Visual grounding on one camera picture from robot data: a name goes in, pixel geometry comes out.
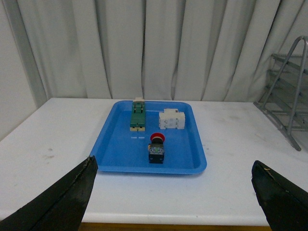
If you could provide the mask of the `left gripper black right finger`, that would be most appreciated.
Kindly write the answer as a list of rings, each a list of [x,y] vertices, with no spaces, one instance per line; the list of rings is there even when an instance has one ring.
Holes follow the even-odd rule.
[[[269,166],[256,160],[252,185],[273,231],[308,229],[308,193]]]

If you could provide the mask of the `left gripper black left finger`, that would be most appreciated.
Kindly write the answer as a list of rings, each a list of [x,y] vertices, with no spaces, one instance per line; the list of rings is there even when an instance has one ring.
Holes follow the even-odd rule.
[[[0,222],[2,231],[77,231],[98,165],[89,156],[28,204]]]

